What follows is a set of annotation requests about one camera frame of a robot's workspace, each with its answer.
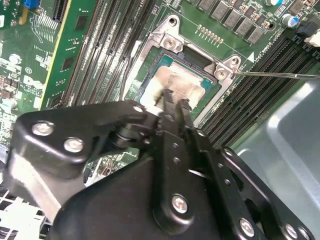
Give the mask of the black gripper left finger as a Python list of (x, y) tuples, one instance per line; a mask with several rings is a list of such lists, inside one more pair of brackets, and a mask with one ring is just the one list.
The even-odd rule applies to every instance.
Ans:
[(164, 110), (157, 116), (133, 100), (23, 114), (15, 123), (8, 153), (10, 184), (23, 188), (52, 226), (63, 205), (87, 188), (84, 172), (88, 162), (137, 148), (136, 163), (154, 163), (151, 200), (155, 222), (164, 232), (185, 232), (195, 220), (188, 189), (192, 154), (178, 103), (165, 91)]

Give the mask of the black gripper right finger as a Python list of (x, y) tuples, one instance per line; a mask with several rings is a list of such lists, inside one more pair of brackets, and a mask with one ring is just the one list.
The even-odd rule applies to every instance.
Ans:
[(177, 104), (187, 149), (213, 191), (213, 207), (224, 240), (313, 240), (307, 226), (230, 148), (215, 149), (196, 129), (188, 100)]

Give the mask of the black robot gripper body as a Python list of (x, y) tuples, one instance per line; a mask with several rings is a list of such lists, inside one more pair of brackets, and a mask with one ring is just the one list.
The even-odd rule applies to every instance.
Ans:
[[(72, 196), (59, 210), (49, 240), (170, 240), (152, 210), (152, 160), (131, 163)], [(235, 240), (211, 200), (205, 179), (189, 173), (193, 224), (176, 240)]]

